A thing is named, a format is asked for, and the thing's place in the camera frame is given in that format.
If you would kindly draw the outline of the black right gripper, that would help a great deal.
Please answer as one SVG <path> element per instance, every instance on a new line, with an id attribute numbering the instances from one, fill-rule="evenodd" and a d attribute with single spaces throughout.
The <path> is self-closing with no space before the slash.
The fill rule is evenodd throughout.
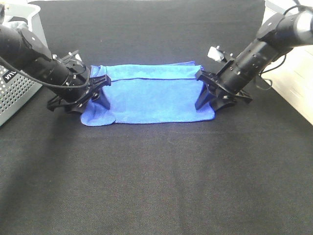
<path id="1" fill-rule="evenodd" d="M 202 89 L 195 102 L 196 110 L 207 103 L 213 110 L 231 107 L 237 99 L 249 104 L 253 98 L 243 88 L 256 75 L 254 63 L 254 60 L 234 60 L 217 73 L 199 70 L 196 80 L 202 81 Z"/>

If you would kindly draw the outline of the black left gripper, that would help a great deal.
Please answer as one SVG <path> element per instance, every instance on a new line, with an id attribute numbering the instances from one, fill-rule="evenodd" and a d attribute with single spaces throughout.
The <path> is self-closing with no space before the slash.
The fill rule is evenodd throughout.
<path id="1" fill-rule="evenodd" d="M 56 57 L 69 74 L 63 82 L 57 83 L 58 88 L 51 88 L 56 96 L 47 102 L 47 109 L 53 112 L 56 108 L 64 108 L 66 113 L 83 113 L 91 100 L 109 110 L 111 104 L 104 87 L 111 85 L 111 78 L 107 74 L 91 77 L 90 69 L 83 62 L 66 62 L 65 58 Z"/>

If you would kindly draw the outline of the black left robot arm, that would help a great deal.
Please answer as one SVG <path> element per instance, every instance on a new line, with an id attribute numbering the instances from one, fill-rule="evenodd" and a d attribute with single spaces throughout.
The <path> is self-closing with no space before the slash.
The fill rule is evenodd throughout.
<path id="1" fill-rule="evenodd" d="M 110 77 L 92 77 L 77 54 L 74 51 L 60 58 L 27 28 L 0 27 L 0 63 L 53 91 L 49 110 L 63 107 L 67 113 L 82 113 L 90 100 L 109 109 L 103 87 L 111 85 Z"/>

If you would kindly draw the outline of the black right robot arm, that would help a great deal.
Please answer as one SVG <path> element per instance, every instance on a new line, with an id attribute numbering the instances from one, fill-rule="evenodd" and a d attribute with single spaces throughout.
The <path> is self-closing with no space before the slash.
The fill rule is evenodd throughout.
<path id="1" fill-rule="evenodd" d="M 243 88 L 271 62 L 289 53 L 294 47 L 312 45 L 313 10 L 301 8 L 294 15 L 276 13 L 258 30 L 255 40 L 235 59 L 228 59 L 217 72 L 199 70 L 196 79 L 203 82 L 195 102 L 196 110 L 205 104 L 217 111 L 236 104 L 241 98 L 250 103 L 251 96 Z"/>

